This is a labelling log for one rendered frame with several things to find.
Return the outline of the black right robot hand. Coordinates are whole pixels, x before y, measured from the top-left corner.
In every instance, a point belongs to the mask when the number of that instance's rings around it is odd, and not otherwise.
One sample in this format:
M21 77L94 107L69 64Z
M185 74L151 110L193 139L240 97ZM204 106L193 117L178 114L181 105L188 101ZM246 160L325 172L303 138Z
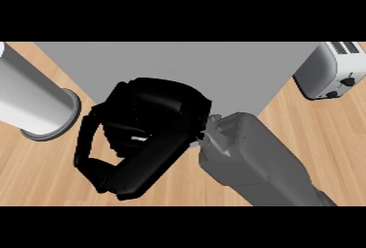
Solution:
M210 108L212 100L185 83L139 77L117 84L83 117L74 153L74 166L101 194L123 201L142 197L204 138ZM98 131L122 159L116 165L91 156Z

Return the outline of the white cylindrical appliance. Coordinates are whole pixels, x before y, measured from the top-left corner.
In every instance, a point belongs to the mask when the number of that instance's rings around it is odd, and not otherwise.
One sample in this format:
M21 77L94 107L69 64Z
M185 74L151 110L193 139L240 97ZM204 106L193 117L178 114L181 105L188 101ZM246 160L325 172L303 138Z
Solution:
M80 111L77 94L0 42L0 121L18 127L29 139L48 141L70 130Z

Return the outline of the silver toaster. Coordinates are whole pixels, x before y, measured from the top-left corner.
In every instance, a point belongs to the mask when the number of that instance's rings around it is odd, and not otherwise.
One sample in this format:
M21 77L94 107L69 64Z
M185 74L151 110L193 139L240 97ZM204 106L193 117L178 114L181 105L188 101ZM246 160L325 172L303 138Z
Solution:
M366 50L358 42L322 42L294 80L308 100L340 98L366 78Z

